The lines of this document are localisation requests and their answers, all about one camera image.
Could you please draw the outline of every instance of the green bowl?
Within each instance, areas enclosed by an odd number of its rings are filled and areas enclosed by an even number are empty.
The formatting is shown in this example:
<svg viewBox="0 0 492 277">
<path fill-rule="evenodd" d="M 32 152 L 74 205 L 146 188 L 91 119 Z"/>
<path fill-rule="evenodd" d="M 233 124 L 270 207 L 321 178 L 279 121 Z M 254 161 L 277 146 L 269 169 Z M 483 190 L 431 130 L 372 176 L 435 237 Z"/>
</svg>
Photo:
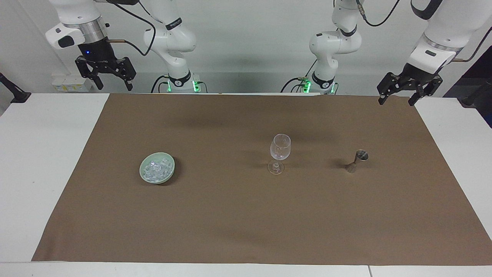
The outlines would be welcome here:
<svg viewBox="0 0 492 277">
<path fill-rule="evenodd" d="M 151 163 L 151 161 L 162 161 L 162 159 L 164 158 L 167 158 L 168 160 L 171 161 L 172 163 L 172 167 L 173 169 L 171 170 L 171 174 L 169 176 L 167 176 L 166 178 L 162 179 L 162 180 L 159 180 L 157 182 L 148 182 L 144 179 L 144 169 L 145 167 Z M 169 180 L 173 174 L 174 174 L 174 168 L 175 168 L 175 163 L 174 163 L 174 159 L 173 157 L 171 157 L 171 155 L 167 154 L 167 153 L 163 153 L 163 152 L 159 152 L 159 153 L 154 153 L 150 156 L 148 156 L 147 158 L 145 158 L 145 160 L 142 162 L 142 164 L 140 165 L 140 177 L 147 183 L 150 183 L 150 184 L 154 184 L 154 185 L 160 185 L 160 184 L 163 184 L 165 183 L 167 180 Z"/>
</svg>

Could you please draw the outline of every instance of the wine glass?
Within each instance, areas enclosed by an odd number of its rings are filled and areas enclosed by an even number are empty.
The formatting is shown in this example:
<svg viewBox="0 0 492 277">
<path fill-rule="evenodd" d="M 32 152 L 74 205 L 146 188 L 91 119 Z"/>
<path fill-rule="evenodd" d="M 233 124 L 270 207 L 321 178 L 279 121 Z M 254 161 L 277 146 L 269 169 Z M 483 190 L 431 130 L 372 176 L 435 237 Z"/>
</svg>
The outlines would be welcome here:
<svg viewBox="0 0 492 277">
<path fill-rule="evenodd" d="M 268 171 L 273 175 L 282 173 L 284 166 L 281 161 L 290 155 L 290 137 L 285 134 L 278 134 L 274 137 L 270 145 L 270 155 L 273 160 L 268 163 Z"/>
</svg>

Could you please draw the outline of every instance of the glass base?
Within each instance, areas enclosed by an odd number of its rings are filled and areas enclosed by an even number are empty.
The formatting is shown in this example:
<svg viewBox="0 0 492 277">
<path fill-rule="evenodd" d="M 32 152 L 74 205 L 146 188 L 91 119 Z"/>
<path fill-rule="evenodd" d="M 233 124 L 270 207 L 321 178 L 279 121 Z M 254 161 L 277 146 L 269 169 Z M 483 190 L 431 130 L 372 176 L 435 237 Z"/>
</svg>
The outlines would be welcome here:
<svg viewBox="0 0 492 277">
<path fill-rule="evenodd" d="M 268 163 L 268 171 L 273 175 L 279 175 L 283 172 L 283 163 L 277 160 L 271 160 Z"/>
</svg>

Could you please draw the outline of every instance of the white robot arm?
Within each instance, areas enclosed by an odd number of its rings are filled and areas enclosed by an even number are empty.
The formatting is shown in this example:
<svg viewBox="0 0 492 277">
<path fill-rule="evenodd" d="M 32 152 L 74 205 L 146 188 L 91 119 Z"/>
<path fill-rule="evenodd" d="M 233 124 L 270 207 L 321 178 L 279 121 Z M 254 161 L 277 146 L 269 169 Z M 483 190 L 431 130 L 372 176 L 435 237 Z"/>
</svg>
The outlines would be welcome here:
<svg viewBox="0 0 492 277">
<path fill-rule="evenodd" d="M 311 38 L 309 48 L 318 59 L 313 74 L 309 76 L 311 91 L 326 93 L 333 86 L 338 69 L 334 54 L 348 54 L 359 50 L 362 43 L 357 31 L 359 17 L 356 0 L 337 0 L 332 21 L 338 30 L 322 32 Z"/>
<path fill-rule="evenodd" d="M 151 50 L 159 55 L 167 65 L 169 88 L 171 91 L 196 91 L 193 74 L 181 54 L 195 49 L 195 35 L 182 25 L 183 20 L 178 13 L 176 0 L 152 0 L 151 8 L 152 17 L 162 23 L 162 26 L 156 28 Z M 144 34 L 147 46 L 151 44 L 152 37 L 153 32 L 147 30 Z"/>
<path fill-rule="evenodd" d="M 470 37 L 492 15 L 490 0 L 426 0 L 425 9 L 415 5 L 425 0 L 412 0 L 414 13 L 429 21 L 400 75 L 386 74 L 377 86 L 379 103 L 402 90 L 416 90 L 408 101 L 431 96 L 442 83 L 439 71 L 449 64 L 468 44 Z"/>
<path fill-rule="evenodd" d="M 112 0 L 112 3 L 135 5 L 138 0 Z M 60 23 L 46 32 L 48 42 L 56 49 L 77 45 L 82 55 L 75 60 L 80 75 L 103 84 L 99 73 L 110 73 L 121 78 L 128 90 L 133 88 L 135 69 L 128 57 L 117 59 L 102 23 L 101 13 L 93 0 L 50 0 Z"/>
</svg>

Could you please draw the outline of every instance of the brown mat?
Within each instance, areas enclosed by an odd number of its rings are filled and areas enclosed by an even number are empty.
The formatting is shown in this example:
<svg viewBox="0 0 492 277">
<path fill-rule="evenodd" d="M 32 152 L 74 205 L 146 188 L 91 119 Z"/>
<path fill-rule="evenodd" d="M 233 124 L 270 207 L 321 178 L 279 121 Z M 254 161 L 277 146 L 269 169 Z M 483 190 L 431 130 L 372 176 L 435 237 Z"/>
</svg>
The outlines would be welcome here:
<svg viewBox="0 0 492 277">
<path fill-rule="evenodd" d="M 111 95 L 32 260 L 492 265 L 416 109 L 376 99 Z M 274 176 L 277 133 L 292 154 Z M 160 151 L 176 172 L 148 185 L 139 165 Z"/>
</svg>

